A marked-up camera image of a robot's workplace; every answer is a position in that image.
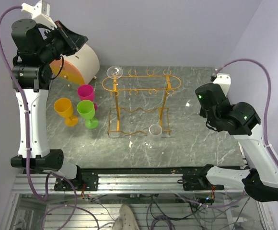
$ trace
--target green plastic goblet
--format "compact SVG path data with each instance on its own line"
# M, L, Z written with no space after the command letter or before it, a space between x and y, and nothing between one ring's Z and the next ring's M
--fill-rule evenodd
M85 125L87 128L93 129L97 127L99 121L94 117L95 108L92 101L83 100L77 104L76 109L80 116L86 120Z

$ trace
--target yellow plastic goblet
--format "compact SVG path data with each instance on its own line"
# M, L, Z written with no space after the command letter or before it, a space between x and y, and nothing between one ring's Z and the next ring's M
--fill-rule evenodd
M72 102L68 98L60 98L54 104L54 110L64 117L66 126L73 127L78 122L78 117L73 115Z

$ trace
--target pink plastic goblet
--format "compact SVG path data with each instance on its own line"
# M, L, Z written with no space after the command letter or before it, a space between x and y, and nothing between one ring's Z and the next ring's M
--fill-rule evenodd
M93 100L94 100L94 90L91 85L81 85L77 89L77 94L80 97L81 101L89 100L89 101L93 102ZM95 103L93 103L93 104L94 104L95 110L97 110L97 105Z

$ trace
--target marble surface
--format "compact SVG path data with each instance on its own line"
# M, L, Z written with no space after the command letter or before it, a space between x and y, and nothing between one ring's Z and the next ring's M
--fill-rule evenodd
M166 107L169 107L170 136L163 134L156 142L156 149L149 150L147 136L134 134L132 136L119 135L109 138L108 114L109 108L115 106L115 100L110 92L102 87L108 66L101 66L97 79L90 84L95 89L94 102L98 105L95 117L99 120L96 129L87 129L84 120L79 117L76 105L80 101L76 90L68 88L62 80L55 80L52 84L46 108L47 137L51 149L62 149L67 159L80 167L176 167L176 166L204 166L214 164L221 166L243 165L238 143L226 132L216 133L205 127L205 119L198 115L200 105L195 96L195 89L209 81L213 72L211 68L190 67L122 67L124 75L128 70L135 69L137 75L145 75L148 69L154 70L155 75L162 75L164 69L170 69L172 75L179 77L182 86L175 94L169 95ZM148 88L164 87L164 79L119 79L118 88ZM126 109L134 110L143 107L146 110L159 107L162 104L164 92L149 95L139 92L129 95L122 92L119 104ZM55 101L66 97L72 101L74 114L79 117L75 127L67 127L64 119L53 108ZM133 113L121 112L121 128L126 132L148 127L158 122L158 112ZM116 113L112 113L113 128L116 123Z

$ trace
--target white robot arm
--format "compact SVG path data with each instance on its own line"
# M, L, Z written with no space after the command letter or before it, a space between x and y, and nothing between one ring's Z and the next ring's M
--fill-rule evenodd
M18 156L11 159L12 167L25 168L27 158L26 138L31 147L30 168L42 172L54 172L58 176L73 180L74 186L81 184L81 169L69 163L60 149L50 149L46 137L46 101L52 70L49 64L61 55L73 55L88 40L66 28L60 21L49 17L49 4L39 1L34 7L26 3L22 11L31 14L32 19L21 19L12 24L12 38L18 48L13 59L13 73L27 99L25 111L23 99L16 89L20 110L21 142ZM39 28L48 28L46 39ZM26 124L25 114L29 114Z
M252 165L246 170L210 166L206 179L214 185L245 189L258 201L278 200L278 166L265 146L260 118L248 103L230 104L226 97L230 84L229 75L218 74L213 83L196 89L202 106L200 115L207 118L207 128L228 131L241 144Z

